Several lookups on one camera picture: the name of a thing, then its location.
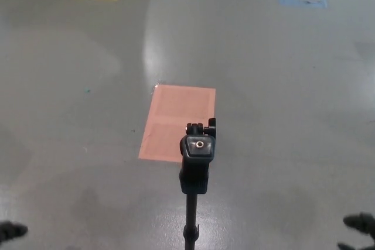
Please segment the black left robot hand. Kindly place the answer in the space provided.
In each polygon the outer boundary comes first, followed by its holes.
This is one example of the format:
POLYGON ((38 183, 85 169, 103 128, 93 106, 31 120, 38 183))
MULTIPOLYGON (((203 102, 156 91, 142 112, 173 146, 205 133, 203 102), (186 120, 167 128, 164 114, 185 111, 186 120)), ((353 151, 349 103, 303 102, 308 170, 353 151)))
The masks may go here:
POLYGON ((26 225, 12 221, 1 221, 0 225, 0 242, 1 244, 14 239, 22 238, 28 233, 26 225))

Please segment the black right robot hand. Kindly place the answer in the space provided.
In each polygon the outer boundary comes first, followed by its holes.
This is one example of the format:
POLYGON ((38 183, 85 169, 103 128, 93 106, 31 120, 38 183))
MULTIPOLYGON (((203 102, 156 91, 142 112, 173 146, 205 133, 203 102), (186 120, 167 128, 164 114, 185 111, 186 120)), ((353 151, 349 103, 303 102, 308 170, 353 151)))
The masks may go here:
POLYGON ((343 223, 348 228, 354 229, 364 235, 369 235, 373 240, 372 246, 364 248, 355 248, 351 245, 342 242, 337 243, 338 249, 341 250, 374 250, 374 217, 370 213, 358 213, 347 215, 343 218, 343 223))

